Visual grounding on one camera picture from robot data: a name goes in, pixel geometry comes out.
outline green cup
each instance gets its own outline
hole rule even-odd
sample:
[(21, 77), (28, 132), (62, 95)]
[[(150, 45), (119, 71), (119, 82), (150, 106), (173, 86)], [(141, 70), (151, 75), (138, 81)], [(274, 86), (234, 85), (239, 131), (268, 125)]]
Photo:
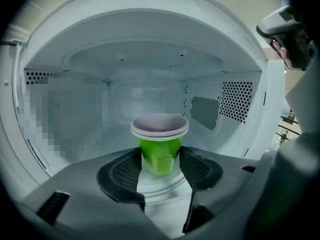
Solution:
[(188, 130), (189, 121), (172, 114), (146, 115), (131, 123), (131, 132), (138, 137), (146, 168), (155, 175), (172, 171), (182, 136)]

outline green bowl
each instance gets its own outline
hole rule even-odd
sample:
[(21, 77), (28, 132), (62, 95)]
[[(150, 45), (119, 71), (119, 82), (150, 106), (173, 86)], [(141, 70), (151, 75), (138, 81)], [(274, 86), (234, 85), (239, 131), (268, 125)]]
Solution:
[(169, 174), (179, 154), (182, 138), (152, 141), (138, 138), (146, 168), (155, 175)]

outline cup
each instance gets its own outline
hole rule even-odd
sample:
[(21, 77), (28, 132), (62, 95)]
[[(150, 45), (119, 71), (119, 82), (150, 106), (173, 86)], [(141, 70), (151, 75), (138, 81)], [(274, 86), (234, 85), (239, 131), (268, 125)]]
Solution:
[(145, 115), (131, 123), (131, 132), (138, 137), (145, 165), (155, 175), (172, 171), (182, 136), (188, 130), (189, 121), (174, 114)]

